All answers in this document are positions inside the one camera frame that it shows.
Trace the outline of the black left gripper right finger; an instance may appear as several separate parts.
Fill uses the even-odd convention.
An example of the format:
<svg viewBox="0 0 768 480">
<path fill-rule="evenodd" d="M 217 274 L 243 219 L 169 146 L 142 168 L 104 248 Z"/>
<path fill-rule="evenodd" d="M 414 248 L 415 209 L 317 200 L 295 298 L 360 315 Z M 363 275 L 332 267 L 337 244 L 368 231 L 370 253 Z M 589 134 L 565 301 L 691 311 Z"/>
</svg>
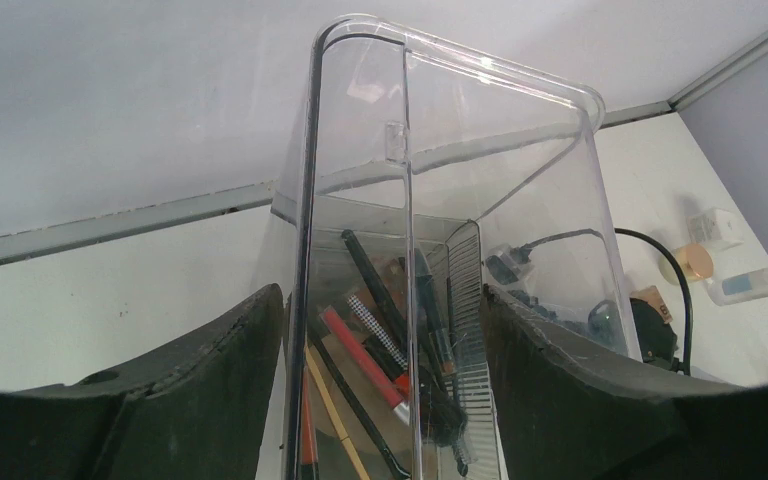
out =
<svg viewBox="0 0 768 480">
<path fill-rule="evenodd" d="M 646 365 L 491 285 L 480 320 L 510 478 L 768 479 L 768 385 Z"/>
</svg>

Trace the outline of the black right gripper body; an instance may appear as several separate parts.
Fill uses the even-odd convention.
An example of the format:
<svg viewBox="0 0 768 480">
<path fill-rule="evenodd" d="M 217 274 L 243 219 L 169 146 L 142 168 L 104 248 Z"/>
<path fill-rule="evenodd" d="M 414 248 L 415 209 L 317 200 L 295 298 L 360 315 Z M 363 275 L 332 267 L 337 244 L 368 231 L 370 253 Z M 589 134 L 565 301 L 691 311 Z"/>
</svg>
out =
<svg viewBox="0 0 768 480">
<path fill-rule="evenodd" d="M 507 293 L 542 318 L 605 346 L 612 347 L 624 339 L 619 309 L 615 301 L 605 299 L 594 306 L 585 320 L 564 318 L 559 309 L 540 303 L 536 296 L 526 292 L 523 281 L 529 268 L 527 247 L 512 248 L 503 245 L 485 260 L 491 277 L 507 289 Z M 675 356 L 678 338 L 670 322 L 661 312 L 643 299 L 632 298 L 630 306 L 634 319 L 642 360 L 659 368 L 677 368 Z"/>
</svg>

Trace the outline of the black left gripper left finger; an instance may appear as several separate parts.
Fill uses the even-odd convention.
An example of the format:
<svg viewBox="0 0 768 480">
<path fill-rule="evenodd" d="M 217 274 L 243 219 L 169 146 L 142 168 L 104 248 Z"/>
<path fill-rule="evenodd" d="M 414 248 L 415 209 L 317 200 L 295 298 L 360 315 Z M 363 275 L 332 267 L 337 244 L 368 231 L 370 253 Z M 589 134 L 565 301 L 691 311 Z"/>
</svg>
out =
<svg viewBox="0 0 768 480">
<path fill-rule="evenodd" d="M 74 385 L 0 392 L 0 479 L 253 478 L 283 317 L 270 284 Z"/>
</svg>

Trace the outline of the wooden handle brush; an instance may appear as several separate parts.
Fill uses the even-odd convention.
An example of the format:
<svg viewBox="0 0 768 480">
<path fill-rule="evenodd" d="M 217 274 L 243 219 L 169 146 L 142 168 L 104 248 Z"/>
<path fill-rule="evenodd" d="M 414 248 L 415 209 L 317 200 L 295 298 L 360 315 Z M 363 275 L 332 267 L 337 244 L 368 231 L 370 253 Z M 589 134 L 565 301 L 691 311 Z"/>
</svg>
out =
<svg viewBox="0 0 768 480">
<path fill-rule="evenodd" d="M 365 468 L 365 466 L 363 465 L 363 462 L 359 456 L 359 453 L 340 417 L 340 414 L 334 404 L 334 401 L 330 395 L 328 387 L 325 384 L 324 377 L 316 361 L 313 358 L 313 355 L 311 353 L 311 349 L 309 346 L 305 346 L 304 353 L 306 357 L 307 367 L 313 378 L 313 381 L 319 393 L 319 396 L 322 399 L 328 419 L 335 431 L 336 438 L 340 442 L 349 461 L 351 462 L 351 465 L 356 472 L 357 478 L 362 480 L 370 480 L 369 473 Z"/>
</svg>

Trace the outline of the thin black liner brush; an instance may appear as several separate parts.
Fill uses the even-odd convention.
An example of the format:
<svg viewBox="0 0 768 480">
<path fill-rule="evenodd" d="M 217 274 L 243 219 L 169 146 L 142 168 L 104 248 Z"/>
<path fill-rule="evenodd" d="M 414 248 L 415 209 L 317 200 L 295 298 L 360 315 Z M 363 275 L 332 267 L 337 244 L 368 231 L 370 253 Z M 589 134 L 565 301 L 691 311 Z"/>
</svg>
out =
<svg viewBox="0 0 768 480">
<path fill-rule="evenodd" d="M 354 393 L 353 389 L 350 387 L 349 383 L 345 380 L 344 376 L 340 372 L 333 358 L 330 356 L 327 348 L 322 342 L 322 335 L 320 334 L 319 329 L 317 329 L 316 327 L 310 327 L 309 338 L 314 348 L 317 350 L 320 357 L 322 358 L 324 365 L 328 370 L 329 374 L 331 375 L 334 383 L 337 385 L 337 388 L 340 390 L 342 396 L 344 397 L 345 401 L 349 405 L 349 408 L 352 410 L 358 422 L 364 429 L 365 433 L 370 438 L 370 441 L 378 450 L 379 454 L 381 455 L 384 463 L 386 464 L 393 478 L 394 479 L 410 479 L 411 478 L 410 472 L 406 470 L 401 465 L 401 463 L 397 460 L 394 452 L 387 445 L 383 435 L 378 430 L 377 426 L 375 425 L 374 421 L 372 420 L 370 415 L 367 413 L 367 411 L 363 407 L 360 400 L 357 398 L 356 394 Z"/>
</svg>

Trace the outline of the red silver lip gloss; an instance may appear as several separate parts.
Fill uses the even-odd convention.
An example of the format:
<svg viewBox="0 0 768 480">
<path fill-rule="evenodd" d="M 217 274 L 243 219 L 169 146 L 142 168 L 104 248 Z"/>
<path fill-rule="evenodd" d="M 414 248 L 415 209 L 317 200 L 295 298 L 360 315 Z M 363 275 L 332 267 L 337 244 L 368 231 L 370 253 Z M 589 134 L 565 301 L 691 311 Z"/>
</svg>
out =
<svg viewBox="0 0 768 480">
<path fill-rule="evenodd" d="M 342 317 L 332 308 L 326 308 L 320 317 L 329 331 L 339 340 L 349 356 L 375 386 L 384 398 L 393 414 L 405 425 L 410 425 L 410 407 L 396 386 L 390 381 L 381 367 L 368 354 L 365 347 L 358 341 L 347 327 Z"/>
</svg>

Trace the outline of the grey metallic stick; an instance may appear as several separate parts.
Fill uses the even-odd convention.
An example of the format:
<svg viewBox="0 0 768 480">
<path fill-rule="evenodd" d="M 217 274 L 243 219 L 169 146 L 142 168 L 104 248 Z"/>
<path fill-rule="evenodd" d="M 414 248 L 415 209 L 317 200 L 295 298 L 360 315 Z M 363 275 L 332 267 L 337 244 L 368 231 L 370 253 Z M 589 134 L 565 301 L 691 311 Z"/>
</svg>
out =
<svg viewBox="0 0 768 480">
<path fill-rule="evenodd" d="M 349 295 L 347 302 L 352 312 L 365 325 L 365 327 L 382 344 L 390 357 L 403 369 L 408 368 L 408 361 L 400 349 L 396 346 L 389 334 L 379 324 L 370 310 L 360 301 L 356 295 Z"/>
</svg>

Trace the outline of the clear acrylic makeup organizer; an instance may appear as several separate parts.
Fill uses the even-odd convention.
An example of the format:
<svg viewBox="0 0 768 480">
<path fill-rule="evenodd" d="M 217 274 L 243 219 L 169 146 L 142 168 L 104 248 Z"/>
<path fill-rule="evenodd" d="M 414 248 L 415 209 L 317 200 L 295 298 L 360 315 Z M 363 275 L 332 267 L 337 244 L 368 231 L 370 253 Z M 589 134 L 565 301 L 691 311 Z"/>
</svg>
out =
<svg viewBox="0 0 768 480">
<path fill-rule="evenodd" d="M 307 371 L 320 478 L 358 479 L 307 367 L 309 346 L 370 478 L 394 479 L 314 348 L 316 327 L 410 479 L 462 479 L 453 454 L 462 417 L 451 376 L 436 369 L 417 250 L 447 328 L 452 280 L 475 458 L 466 479 L 512 479 L 480 320 L 485 286 L 509 295 L 485 266 L 501 246 L 531 250 L 524 289 L 564 318 L 585 320 L 600 301 L 615 301 L 624 339 L 603 347 L 639 358 L 594 142 L 605 116 L 589 86 L 377 16 L 347 14 L 321 28 L 257 271 L 281 287 L 287 307 L 282 478 L 301 479 Z M 349 295 L 405 355 L 406 370 L 352 312 Z M 328 307 L 407 401 L 409 426 L 324 324 Z"/>
</svg>

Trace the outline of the black brow comb brush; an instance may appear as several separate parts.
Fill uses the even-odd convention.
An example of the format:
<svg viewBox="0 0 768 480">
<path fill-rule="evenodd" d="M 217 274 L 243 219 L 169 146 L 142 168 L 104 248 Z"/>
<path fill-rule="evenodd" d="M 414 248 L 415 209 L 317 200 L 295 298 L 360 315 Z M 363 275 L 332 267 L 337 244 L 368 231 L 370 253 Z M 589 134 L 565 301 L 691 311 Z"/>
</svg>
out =
<svg viewBox="0 0 768 480">
<path fill-rule="evenodd" d="M 469 466 L 475 462 L 474 449 L 468 432 L 468 414 L 466 407 L 461 397 L 461 368 L 462 368 L 462 355 L 460 344 L 460 336 L 458 335 L 456 318 L 455 318 L 455 305 L 454 305 L 454 290 L 452 286 L 452 280 L 450 277 L 446 278 L 446 306 L 448 311 L 449 321 L 449 345 L 451 347 L 454 358 L 454 373 L 451 375 L 451 393 L 454 402 L 458 406 L 459 413 L 461 414 L 462 421 L 459 431 L 459 436 L 456 443 L 453 446 L 453 454 L 456 461 L 456 469 L 462 479 L 466 479 L 469 475 Z"/>
</svg>

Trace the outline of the dark concealer stick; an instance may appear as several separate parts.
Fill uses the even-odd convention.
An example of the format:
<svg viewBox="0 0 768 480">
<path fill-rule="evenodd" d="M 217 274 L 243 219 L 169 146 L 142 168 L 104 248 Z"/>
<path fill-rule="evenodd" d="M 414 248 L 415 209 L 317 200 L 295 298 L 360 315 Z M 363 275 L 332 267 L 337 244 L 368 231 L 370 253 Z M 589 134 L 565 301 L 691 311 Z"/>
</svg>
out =
<svg viewBox="0 0 768 480">
<path fill-rule="evenodd" d="M 449 343 L 448 328 L 443 324 L 433 275 L 421 250 L 415 252 L 414 264 L 419 303 L 426 314 L 426 328 L 434 349 L 436 369 L 441 377 L 446 378 L 456 371 L 454 355 Z"/>
</svg>

